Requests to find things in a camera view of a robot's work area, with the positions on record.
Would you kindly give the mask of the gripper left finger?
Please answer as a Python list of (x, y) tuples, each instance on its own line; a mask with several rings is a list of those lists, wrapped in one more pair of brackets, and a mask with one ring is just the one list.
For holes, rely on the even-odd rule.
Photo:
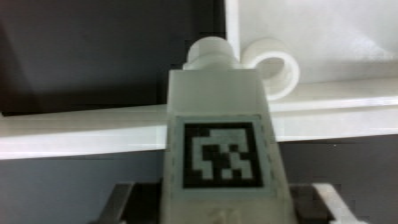
[(89, 224), (160, 224), (160, 183), (119, 183)]

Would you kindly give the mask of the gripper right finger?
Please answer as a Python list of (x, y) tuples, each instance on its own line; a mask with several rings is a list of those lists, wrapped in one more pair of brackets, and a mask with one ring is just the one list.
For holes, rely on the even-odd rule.
[(354, 215), (333, 184), (292, 184), (290, 192), (299, 224), (368, 224)]

